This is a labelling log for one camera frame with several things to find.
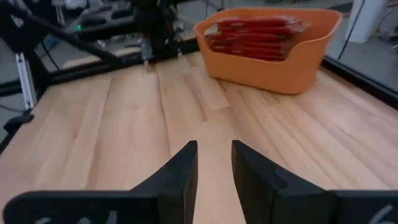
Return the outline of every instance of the gray floor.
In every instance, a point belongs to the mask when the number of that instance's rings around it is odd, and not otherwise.
[[[290,4],[283,3],[277,5],[265,4],[264,0],[225,0],[229,3],[227,7],[243,7],[243,6],[270,6],[270,7],[305,7],[305,8],[326,8],[337,4],[351,2],[352,0],[307,0],[300,3]],[[190,18],[193,22],[201,21],[205,18],[205,1],[192,1],[178,6],[179,13]],[[208,15],[214,14],[216,11],[209,8]],[[345,19],[339,29],[336,31],[333,40],[328,46],[327,54],[337,58],[344,45],[344,34],[348,21]],[[116,50],[123,48],[123,43],[110,44],[108,50]],[[385,83],[398,90],[398,65],[396,65],[396,54],[390,50],[391,45],[376,39],[371,39],[365,44],[348,44],[341,61],[370,77]],[[61,42],[51,54],[56,63],[62,66],[65,62],[77,58],[89,56],[89,54],[81,52],[67,43]],[[50,63],[48,57],[43,58],[46,67],[53,71],[55,67]],[[0,83],[17,78],[17,70],[15,65],[15,56],[0,39]],[[13,108],[23,108],[22,95],[8,96],[0,98],[0,104]],[[0,141],[6,135],[1,129],[5,122],[17,114],[0,109]]]

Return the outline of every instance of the orange basket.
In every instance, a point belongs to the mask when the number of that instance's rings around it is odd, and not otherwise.
[[[293,16],[311,26],[294,35],[295,46],[283,62],[228,55],[209,49],[205,31],[228,17]],[[285,94],[308,90],[315,80],[327,44],[340,24],[342,13],[327,9],[239,8],[216,13],[194,31],[209,76]]]

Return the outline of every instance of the white cylinder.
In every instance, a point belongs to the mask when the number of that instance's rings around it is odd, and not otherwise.
[[[348,38],[356,16],[359,13],[359,17],[355,23],[349,41],[356,43],[365,43],[368,41],[369,37],[376,29],[377,22],[381,17],[381,14],[384,12],[387,2],[388,0],[354,0],[345,38]]]

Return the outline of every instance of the wood plank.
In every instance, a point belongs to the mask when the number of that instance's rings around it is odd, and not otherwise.
[[[0,207],[28,190],[131,189],[198,140],[194,223],[244,223],[239,139],[326,189],[398,189],[398,112],[321,69],[286,96],[207,76],[200,53],[51,87],[0,157]]]

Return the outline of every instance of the wooden tabletop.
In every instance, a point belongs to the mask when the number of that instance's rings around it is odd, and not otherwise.
[[[29,190],[129,190],[192,139],[196,224],[244,223],[233,139],[325,189],[398,189],[398,112],[323,69],[287,96],[214,80],[194,53],[52,86],[33,114],[0,157],[0,207]]]

